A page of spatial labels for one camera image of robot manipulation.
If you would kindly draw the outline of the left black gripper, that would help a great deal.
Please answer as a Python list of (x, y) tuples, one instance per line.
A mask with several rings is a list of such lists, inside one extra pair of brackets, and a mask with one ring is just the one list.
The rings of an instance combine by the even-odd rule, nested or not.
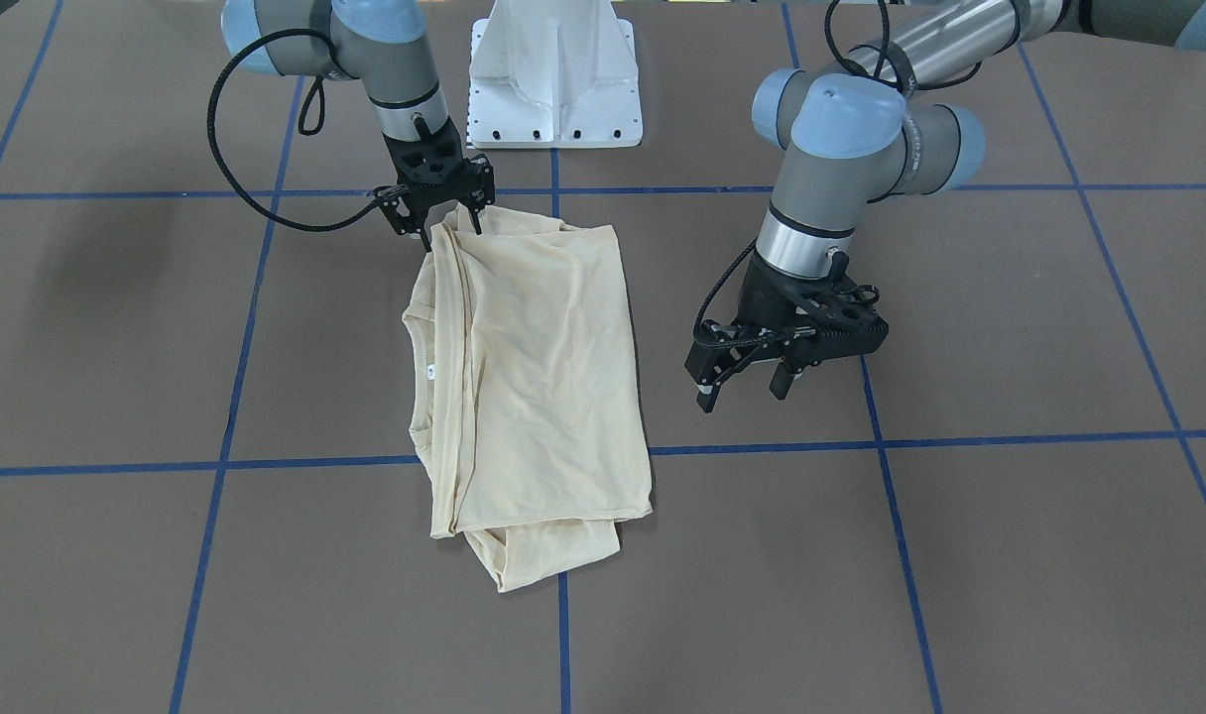
[[(707, 318), (707, 308), (740, 264), (747, 273), (734, 320)], [(769, 267), (756, 250), (734, 258), (695, 316), (686, 371), (699, 410), (713, 412), (722, 385), (753, 363), (777, 361), (768, 390), (784, 400), (808, 367), (880, 349), (889, 326), (877, 312), (879, 289), (849, 279), (848, 264), (843, 250), (833, 250), (829, 276), (798, 279)]]

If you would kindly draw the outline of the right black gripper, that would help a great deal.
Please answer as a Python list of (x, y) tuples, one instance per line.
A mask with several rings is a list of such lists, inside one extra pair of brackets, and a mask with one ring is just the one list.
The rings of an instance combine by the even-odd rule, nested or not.
[(377, 207), (396, 234), (416, 238), (431, 250), (426, 221), (432, 207), (450, 200), (462, 204), (470, 215), (473, 232), (482, 235), (482, 212), (494, 203), (494, 169), (485, 156), (464, 157), (463, 142), (453, 122), (438, 131), (425, 130), (425, 121), (414, 121), (412, 140), (385, 136), (398, 185), (377, 186)]

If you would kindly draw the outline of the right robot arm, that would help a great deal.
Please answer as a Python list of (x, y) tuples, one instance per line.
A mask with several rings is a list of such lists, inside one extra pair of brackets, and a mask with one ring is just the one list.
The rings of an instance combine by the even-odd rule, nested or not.
[(239, 66), (312, 78), (305, 104), (323, 107), (323, 83), (357, 80), (375, 109), (396, 168), (394, 185), (377, 186), (380, 209), (400, 235), (425, 238), (433, 207), (453, 201), (479, 226), (494, 201), (488, 158), (466, 157), (449, 116), (416, 1), (227, 1), (221, 33), (232, 58), (213, 82), (205, 130), (219, 172), (234, 181), (216, 135), (223, 87)]

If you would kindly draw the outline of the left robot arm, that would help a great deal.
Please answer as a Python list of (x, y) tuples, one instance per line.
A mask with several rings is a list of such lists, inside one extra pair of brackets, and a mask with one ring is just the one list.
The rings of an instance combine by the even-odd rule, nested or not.
[(871, 204), (958, 188), (979, 171), (987, 136), (970, 110), (911, 96), (961, 84), (984, 60), (1050, 33), (1206, 53), (1206, 1), (947, 1), (927, 18), (839, 49), (820, 71), (779, 69), (759, 84), (753, 125), (784, 151), (745, 267), (734, 320), (698, 315), (685, 367), (704, 412), (730, 378), (775, 362), (769, 390), (886, 339), (874, 286), (848, 276), (854, 232)]

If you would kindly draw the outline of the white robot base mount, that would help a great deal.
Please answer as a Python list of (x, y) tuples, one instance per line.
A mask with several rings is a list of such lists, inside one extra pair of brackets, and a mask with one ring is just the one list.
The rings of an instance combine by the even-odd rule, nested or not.
[(472, 148), (620, 150), (643, 136), (636, 29), (611, 1), (496, 1), (472, 24)]

